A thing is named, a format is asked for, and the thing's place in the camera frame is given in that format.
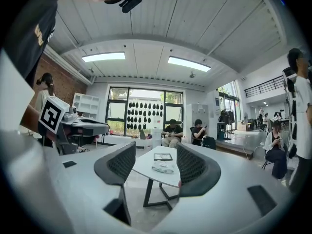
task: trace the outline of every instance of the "balcony railing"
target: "balcony railing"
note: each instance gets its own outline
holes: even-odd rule
[[[278,88],[284,87],[283,84],[283,76],[279,76],[277,78],[274,78],[272,80],[268,80],[262,84],[256,85],[251,88],[245,89],[246,97],[256,96],[259,94],[266,93],[271,90],[275,90]]]

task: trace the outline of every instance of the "brick wall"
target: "brick wall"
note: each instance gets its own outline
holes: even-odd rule
[[[60,67],[57,63],[52,61],[45,54],[42,55],[36,72],[34,91],[36,92],[30,104],[35,105],[39,86],[36,85],[37,79],[39,79],[44,73],[50,73],[53,77],[53,83],[55,87],[55,95],[61,100],[72,105],[74,94],[85,94],[87,91],[87,85],[79,81],[66,70]]]

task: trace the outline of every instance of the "fluorescent light panel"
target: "fluorescent light panel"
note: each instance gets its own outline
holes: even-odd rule
[[[82,59],[85,62],[90,62],[90,61],[98,61],[98,60],[121,60],[121,59],[126,59],[126,57],[125,57],[124,52],[120,52],[120,53],[106,53],[106,54],[91,55],[91,56],[82,57]]]
[[[193,62],[193,61],[189,61],[189,60],[184,60],[184,59],[180,59],[180,58],[175,58],[175,57],[169,57],[168,63],[170,64],[176,64],[176,65],[180,65],[180,66],[185,66],[185,67],[189,67],[189,68],[194,68],[194,69],[198,69],[204,72],[207,72],[210,70],[210,67],[208,66],[204,66],[202,64]]]

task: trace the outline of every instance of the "black hair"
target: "black hair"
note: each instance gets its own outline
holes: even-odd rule
[[[202,122],[201,122],[201,120],[200,120],[200,119],[195,120],[195,126],[197,126],[197,125],[201,125],[201,124],[202,124]]]
[[[293,48],[288,52],[287,59],[291,70],[298,72],[297,60],[302,57],[302,52],[299,49]]]
[[[41,78],[41,82],[44,82],[47,85],[49,95],[53,96],[54,95],[54,85],[53,85],[52,75],[50,73],[44,73],[42,78]]]
[[[274,121],[273,122],[273,128],[274,129],[277,128],[277,130],[279,131],[281,129],[281,123],[278,120]]]

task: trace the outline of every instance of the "black table leg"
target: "black table leg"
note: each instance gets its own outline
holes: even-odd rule
[[[157,202],[157,203],[149,203],[148,201],[150,200],[150,196],[151,196],[151,191],[152,191],[152,186],[153,186],[153,180],[149,179],[148,183],[147,183],[147,188],[146,188],[146,193],[145,193],[145,198],[144,198],[144,202],[143,202],[143,207],[151,207],[151,206],[160,206],[160,205],[166,205],[168,207],[168,209],[171,211],[172,210],[172,206],[170,205],[168,200],[177,198],[178,195],[175,196],[168,196],[168,194],[165,192],[165,190],[162,188],[162,183],[159,183],[159,188],[162,191],[162,193],[164,194],[164,196],[166,197],[166,201],[162,201],[162,202]]]

